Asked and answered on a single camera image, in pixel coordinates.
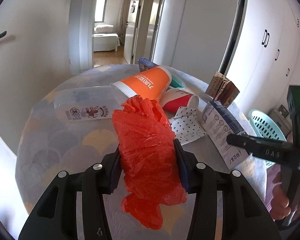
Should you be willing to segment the person's right hand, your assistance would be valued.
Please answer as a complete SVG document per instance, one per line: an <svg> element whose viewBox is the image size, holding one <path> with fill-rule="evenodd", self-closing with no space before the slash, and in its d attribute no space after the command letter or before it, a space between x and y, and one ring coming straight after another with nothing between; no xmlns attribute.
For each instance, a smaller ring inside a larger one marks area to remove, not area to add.
<svg viewBox="0 0 300 240"><path fill-rule="evenodd" d="M273 179L273 183L275 184L275 187L273 188L270 215L273 220L281 220L290 215L293 208L289 206L289 199L282 189L282 176L280 171L277 172ZM298 205L294 206L294 209L296 209L296 211L292 221L295 221L300 217L300 202Z"/></svg>

